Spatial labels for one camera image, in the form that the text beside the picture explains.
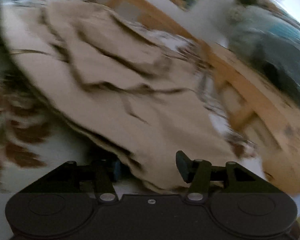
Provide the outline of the plastic bag of clothes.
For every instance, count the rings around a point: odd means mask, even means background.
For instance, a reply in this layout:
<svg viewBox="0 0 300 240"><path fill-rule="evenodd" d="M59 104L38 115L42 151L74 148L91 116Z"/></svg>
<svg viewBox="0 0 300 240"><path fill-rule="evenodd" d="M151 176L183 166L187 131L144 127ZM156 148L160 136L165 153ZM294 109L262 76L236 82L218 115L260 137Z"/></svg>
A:
<svg viewBox="0 0 300 240"><path fill-rule="evenodd" d="M271 0L234 0L229 49L300 107L300 23Z"/></svg>

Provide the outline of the wooden bed frame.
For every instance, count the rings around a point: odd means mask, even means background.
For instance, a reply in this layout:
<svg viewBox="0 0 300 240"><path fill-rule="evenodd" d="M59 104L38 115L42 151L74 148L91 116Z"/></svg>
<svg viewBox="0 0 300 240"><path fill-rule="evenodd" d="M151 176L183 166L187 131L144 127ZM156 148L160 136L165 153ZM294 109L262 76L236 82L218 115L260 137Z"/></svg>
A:
<svg viewBox="0 0 300 240"><path fill-rule="evenodd" d="M269 181L290 194L300 193L300 109L269 81L243 64L232 52L205 39L185 12L174 13L164 0L97 0L118 14L149 29L163 30L198 43L232 129L259 146Z"/></svg>

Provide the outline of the floral patterned bedspread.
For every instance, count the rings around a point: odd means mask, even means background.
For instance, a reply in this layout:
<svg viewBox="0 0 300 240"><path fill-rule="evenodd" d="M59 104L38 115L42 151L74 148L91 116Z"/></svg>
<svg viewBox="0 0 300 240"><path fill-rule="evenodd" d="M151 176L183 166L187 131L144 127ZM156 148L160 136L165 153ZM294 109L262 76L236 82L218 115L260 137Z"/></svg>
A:
<svg viewBox="0 0 300 240"><path fill-rule="evenodd" d="M147 190L116 154L34 96L0 42L0 191L18 191L67 160L94 164L98 158L114 159L117 191Z"/></svg>

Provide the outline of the beige large garment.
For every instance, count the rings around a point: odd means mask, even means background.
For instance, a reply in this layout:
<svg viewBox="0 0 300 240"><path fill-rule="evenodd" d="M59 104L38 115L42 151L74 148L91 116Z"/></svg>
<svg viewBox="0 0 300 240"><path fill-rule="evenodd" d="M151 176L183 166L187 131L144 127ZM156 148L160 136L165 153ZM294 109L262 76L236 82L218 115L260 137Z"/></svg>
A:
<svg viewBox="0 0 300 240"><path fill-rule="evenodd" d="M0 9L1 33L29 83L154 191L185 183L177 151L235 161L197 95L196 65L104 5L54 1Z"/></svg>

